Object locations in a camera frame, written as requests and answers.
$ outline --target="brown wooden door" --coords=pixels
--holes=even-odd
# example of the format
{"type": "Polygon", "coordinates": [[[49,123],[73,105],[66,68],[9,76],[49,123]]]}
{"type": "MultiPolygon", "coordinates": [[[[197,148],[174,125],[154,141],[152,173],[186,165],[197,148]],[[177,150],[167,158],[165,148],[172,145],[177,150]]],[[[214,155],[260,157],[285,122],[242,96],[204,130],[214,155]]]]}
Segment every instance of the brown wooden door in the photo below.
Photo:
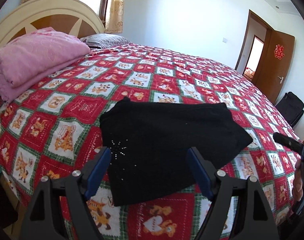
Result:
{"type": "Polygon", "coordinates": [[[278,31],[266,33],[264,47],[252,83],[275,103],[284,84],[295,37],[278,31]]]}

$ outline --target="black backpack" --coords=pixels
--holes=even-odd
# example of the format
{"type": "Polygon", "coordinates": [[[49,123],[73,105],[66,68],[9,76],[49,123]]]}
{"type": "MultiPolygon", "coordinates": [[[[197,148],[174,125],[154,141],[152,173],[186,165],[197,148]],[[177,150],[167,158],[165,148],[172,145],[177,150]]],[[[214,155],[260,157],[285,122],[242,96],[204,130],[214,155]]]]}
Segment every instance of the black backpack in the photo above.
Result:
{"type": "Polygon", "coordinates": [[[294,127],[304,114],[304,103],[292,92],[285,93],[275,107],[291,127],[294,127]]]}

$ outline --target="bed sheet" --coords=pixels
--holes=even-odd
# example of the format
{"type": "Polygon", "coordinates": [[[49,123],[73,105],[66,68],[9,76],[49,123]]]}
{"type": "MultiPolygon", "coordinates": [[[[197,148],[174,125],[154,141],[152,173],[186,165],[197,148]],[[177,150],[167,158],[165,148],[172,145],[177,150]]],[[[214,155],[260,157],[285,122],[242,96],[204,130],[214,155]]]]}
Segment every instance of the bed sheet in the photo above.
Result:
{"type": "MultiPolygon", "coordinates": [[[[286,216],[293,204],[299,155],[275,143],[272,134],[298,137],[277,109],[219,62],[135,44],[92,50],[11,104],[0,99],[0,165],[23,204],[42,176],[67,176],[94,157],[102,146],[100,115],[125,96],[137,102],[226,103],[253,143],[223,170],[232,177],[258,177],[276,222],[286,216]]],[[[236,203],[233,198],[222,238],[229,236],[236,203]]],[[[75,238],[64,197],[61,206],[69,235],[75,238]]],[[[192,239],[210,202],[194,185],[146,203],[115,207],[105,175],[88,206],[105,239],[192,239]]]]}

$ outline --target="door handle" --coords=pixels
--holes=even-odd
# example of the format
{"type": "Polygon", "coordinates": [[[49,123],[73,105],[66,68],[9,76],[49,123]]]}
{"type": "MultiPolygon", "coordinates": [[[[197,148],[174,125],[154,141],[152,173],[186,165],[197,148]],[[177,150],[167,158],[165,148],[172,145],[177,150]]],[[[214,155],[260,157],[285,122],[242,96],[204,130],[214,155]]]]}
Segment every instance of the door handle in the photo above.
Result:
{"type": "Polygon", "coordinates": [[[279,83],[282,84],[284,77],[279,77],[278,78],[281,80],[279,83]]]}

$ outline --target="wooden bed frame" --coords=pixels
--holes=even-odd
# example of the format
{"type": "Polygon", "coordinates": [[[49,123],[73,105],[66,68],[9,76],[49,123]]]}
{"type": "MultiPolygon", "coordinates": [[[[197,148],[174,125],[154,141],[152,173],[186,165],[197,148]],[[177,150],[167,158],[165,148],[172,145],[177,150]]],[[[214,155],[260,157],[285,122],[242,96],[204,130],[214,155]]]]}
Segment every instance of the wooden bed frame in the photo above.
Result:
{"type": "Polygon", "coordinates": [[[0,47],[45,27],[78,38],[105,32],[98,15],[79,0],[31,0],[0,22],[0,47]]]}

